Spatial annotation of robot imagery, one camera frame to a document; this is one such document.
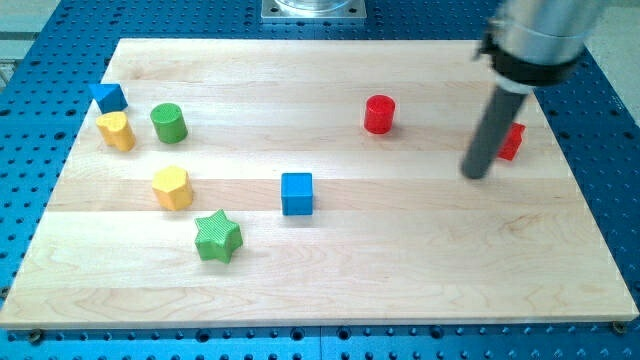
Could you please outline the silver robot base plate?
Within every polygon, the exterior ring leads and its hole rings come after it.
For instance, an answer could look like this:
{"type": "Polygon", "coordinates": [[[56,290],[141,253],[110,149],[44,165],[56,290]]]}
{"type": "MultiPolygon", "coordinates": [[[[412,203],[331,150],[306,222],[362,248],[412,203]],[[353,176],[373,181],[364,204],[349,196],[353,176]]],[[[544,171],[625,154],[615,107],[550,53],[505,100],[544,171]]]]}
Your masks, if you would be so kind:
{"type": "Polygon", "coordinates": [[[263,0],[261,5],[261,19],[267,21],[363,20],[366,17],[364,0],[263,0]]]}

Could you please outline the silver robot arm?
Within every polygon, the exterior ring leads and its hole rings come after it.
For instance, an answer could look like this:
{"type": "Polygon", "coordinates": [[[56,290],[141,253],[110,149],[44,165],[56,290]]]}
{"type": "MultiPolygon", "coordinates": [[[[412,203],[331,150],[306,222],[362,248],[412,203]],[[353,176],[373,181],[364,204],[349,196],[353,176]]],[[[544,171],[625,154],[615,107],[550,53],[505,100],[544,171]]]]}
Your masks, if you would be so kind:
{"type": "Polygon", "coordinates": [[[607,0],[506,0],[488,20],[478,55],[488,55],[497,86],[528,94],[571,76],[607,0]]]}

